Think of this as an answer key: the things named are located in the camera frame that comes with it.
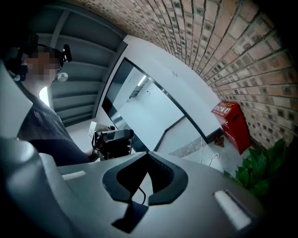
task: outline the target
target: brick wall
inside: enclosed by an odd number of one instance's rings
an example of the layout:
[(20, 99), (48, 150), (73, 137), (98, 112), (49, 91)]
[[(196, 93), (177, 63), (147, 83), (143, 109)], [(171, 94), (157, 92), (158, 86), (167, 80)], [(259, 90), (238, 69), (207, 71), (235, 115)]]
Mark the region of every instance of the brick wall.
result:
[(264, 147), (298, 135), (297, 71), (251, 0), (74, 1), (179, 58), (220, 100), (239, 103)]

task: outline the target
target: headset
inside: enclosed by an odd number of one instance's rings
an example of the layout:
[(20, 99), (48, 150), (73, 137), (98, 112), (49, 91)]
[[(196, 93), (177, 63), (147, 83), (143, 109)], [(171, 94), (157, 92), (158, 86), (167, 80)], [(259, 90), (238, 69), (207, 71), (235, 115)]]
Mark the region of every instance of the headset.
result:
[(38, 35), (27, 31), (25, 35), (25, 41), (22, 42), (14, 42), (13, 46), (18, 48), (18, 54), (15, 58), (10, 58), (10, 60), (6, 63), (6, 68), (10, 72), (12, 78), (18, 81), (24, 81), (26, 79), (26, 74), (28, 72), (27, 65), (22, 64), (22, 56), (23, 54), (27, 54), (29, 57), (38, 49), (38, 47), (43, 47), (44, 52), (54, 53), (55, 58), (59, 59), (60, 68), (58, 69), (59, 73), (62, 70), (64, 62), (71, 62), (72, 56), (70, 52), (70, 47), (68, 44), (65, 44), (63, 47), (63, 51), (60, 52), (55, 48), (51, 48), (49, 46), (38, 44)]

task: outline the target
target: brown object on floor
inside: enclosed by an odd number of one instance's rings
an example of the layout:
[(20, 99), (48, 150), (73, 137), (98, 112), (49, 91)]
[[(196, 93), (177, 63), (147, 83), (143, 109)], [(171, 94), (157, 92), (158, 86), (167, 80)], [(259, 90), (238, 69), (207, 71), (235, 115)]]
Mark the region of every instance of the brown object on floor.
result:
[(220, 147), (224, 147), (224, 137), (216, 137), (214, 140), (214, 144)]

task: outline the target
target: fluorescent light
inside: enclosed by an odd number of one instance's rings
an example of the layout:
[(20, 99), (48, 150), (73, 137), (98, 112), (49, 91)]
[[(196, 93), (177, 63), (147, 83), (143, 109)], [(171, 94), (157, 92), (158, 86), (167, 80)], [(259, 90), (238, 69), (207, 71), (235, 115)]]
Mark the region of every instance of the fluorescent light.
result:
[(50, 107), (50, 104), (48, 102), (48, 96), (47, 96), (47, 87), (44, 87), (43, 89), (41, 89), (41, 91), (39, 93), (39, 98), (41, 101), (43, 101), (45, 103), (45, 105)]
[(141, 81), (138, 83), (138, 86), (140, 86), (142, 84), (142, 82), (144, 81), (144, 79), (146, 78), (146, 75), (144, 75), (141, 79)]

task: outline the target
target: shirt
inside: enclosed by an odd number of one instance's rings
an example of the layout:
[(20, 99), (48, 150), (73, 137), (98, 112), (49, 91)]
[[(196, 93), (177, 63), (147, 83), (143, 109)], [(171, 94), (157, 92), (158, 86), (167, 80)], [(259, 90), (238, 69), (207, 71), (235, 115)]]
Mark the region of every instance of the shirt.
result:
[(19, 131), (19, 139), (30, 142), (38, 152), (51, 155), (57, 166), (88, 163), (88, 156), (70, 138), (60, 117), (21, 83), (19, 88), (33, 103)]

